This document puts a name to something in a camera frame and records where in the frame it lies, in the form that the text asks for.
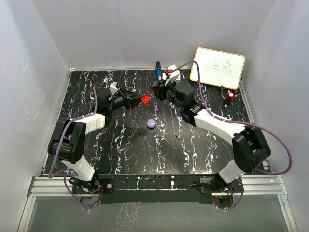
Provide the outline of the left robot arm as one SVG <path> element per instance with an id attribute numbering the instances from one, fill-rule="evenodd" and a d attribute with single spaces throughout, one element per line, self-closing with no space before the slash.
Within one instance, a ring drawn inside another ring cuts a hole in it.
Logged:
<path id="1" fill-rule="evenodd" d="M 109 89 L 93 88 L 95 105 L 91 113 L 73 119 L 59 119 L 48 145 L 48 154 L 66 165 L 71 174 L 70 183 L 89 193 L 97 192 L 100 181 L 96 170 L 84 156 L 86 135 L 103 129 L 112 120 L 112 112 L 119 108 L 133 109 L 140 103 L 147 105 L 150 97 L 118 87 L 116 82 Z"/>

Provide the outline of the red earbud charging case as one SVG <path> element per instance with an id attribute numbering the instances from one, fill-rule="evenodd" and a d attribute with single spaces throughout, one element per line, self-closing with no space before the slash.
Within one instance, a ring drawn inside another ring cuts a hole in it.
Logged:
<path id="1" fill-rule="evenodd" d="M 151 100 L 151 97 L 148 96 L 147 94 L 144 94 L 141 98 L 141 102 L 143 103 L 143 105 L 147 105 Z"/>

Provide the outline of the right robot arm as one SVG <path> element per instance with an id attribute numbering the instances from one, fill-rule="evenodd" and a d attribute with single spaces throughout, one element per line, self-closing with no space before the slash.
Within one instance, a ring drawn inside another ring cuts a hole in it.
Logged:
<path id="1" fill-rule="evenodd" d="M 233 148 L 233 159 L 203 187 L 228 191 L 233 181 L 254 170 L 271 155 L 260 128 L 230 120 L 209 112 L 195 99 L 195 88 L 187 81 L 178 83 L 160 80 L 151 86 L 158 100 L 169 100 L 180 110 L 182 119 L 198 128 L 208 130 L 227 141 Z"/>

